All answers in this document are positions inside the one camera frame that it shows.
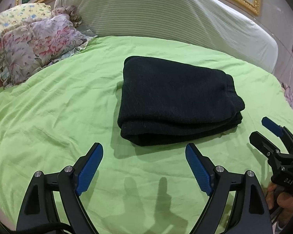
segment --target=pillow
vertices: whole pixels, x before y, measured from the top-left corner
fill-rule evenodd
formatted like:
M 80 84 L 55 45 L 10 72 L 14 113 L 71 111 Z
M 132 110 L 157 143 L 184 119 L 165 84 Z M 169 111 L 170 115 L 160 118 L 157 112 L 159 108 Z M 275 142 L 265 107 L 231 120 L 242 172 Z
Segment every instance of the pillow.
M 26 19 L 0 35 L 0 79 L 3 86 L 26 81 L 62 54 L 87 42 L 68 14 Z
M 9 26 L 17 25 L 21 20 L 45 18 L 51 15 L 51 7 L 44 3 L 26 3 L 0 13 L 0 33 Z

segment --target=blue gripper pad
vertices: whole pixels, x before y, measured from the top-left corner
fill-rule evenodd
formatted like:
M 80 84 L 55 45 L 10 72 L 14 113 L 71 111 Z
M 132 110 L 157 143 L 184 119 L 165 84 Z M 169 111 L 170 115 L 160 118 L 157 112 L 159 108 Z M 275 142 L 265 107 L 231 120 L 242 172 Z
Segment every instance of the blue gripper pad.
M 262 119 L 262 125 L 273 132 L 277 137 L 283 136 L 283 128 L 276 123 L 274 123 L 271 119 L 268 117 L 264 117 Z
M 189 144 L 186 146 L 186 160 L 188 161 L 201 191 L 205 192 L 208 196 L 212 195 L 211 177 Z
M 102 158 L 103 147 L 101 144 L 98 144 L 78 176 L 78 186 L 75 189 L 75 192 L 78 196 L 80 196 L 81 193 L 88 190 L 90 183 L 93 179 L 93 176 L 97 171 Z

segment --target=silver bolt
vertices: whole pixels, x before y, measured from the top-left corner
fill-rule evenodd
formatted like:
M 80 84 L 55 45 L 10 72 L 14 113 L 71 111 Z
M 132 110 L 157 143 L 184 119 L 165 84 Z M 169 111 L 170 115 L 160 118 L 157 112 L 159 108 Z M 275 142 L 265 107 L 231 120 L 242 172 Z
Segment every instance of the silver bolt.
M 73 169 L 73 167 L 69 165 L 64 168 L 64 172 L 69 173 L 72 169 Z
M 254 172 L 252 171 L 247 171 L 248 176 L 253 177 L 254 176 Z
M 225 170 L 224 167 L 220 165 L 216 166 L 216 171 L 218 171 L 219 173 L 222 173 L 224 170 Z
M 41 171 L 36 171 L 34 175 L 35 175 L 35 177 L 40 177 L 40 176 L 41 176 L 41 174 L 42 174 L 42 172 L 41 172 Z

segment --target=green bed sheet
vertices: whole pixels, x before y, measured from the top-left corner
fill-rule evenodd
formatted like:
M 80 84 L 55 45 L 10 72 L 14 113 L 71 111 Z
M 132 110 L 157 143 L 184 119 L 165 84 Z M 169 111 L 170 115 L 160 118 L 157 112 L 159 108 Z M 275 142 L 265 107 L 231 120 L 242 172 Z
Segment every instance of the green bed sheet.
M 100 142 L 103 160 L 81 195 L 99 233 L 190 232 L 208 197 L 185 159 L 187 143 L 139 147 L 120 136 L 116 121 L 122 69 L 131 55 L 217 68 L 232 75 L 246 106 L 242 123 L 193 142 L 216 165 L 237 173 L 251 169 L 263 186 L 268 184 L 271 170 L 266 158 L 248 137 L 258 130 L 286 152 L 280 139 L 262 127 L 264 116 L 293 133 L 293 111 L 273 75 L 227 54 L 176 41 L 97 38 L 85 51 L 27 82 L 0 89 L 0 207 L 14 223 L 35 171 L 58 172 Z M 218 232 L 226 224 L 233 197 L 230 193 Z M 67 221 L 58 193 L 55 198 L 61 218 Z

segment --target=hand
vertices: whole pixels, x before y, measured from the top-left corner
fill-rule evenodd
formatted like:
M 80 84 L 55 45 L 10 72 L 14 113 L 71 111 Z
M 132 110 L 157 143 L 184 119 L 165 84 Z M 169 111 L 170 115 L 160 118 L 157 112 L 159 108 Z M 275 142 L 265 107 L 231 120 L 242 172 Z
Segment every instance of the hand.
M 273 196 L 273 192 L 276 188 L 276 184 L 271 182 L 269 183 L 266 196 L 266 201 L 269 209 L 272 209 L 274 207 L 275 198 Z M 278 217 L 279 226 L 283 228 L 293 216 L 293 196 L 287 192 L 282 192 L 277 198 L 277 203 L 280 207 L 283 208 L 282 213 Z

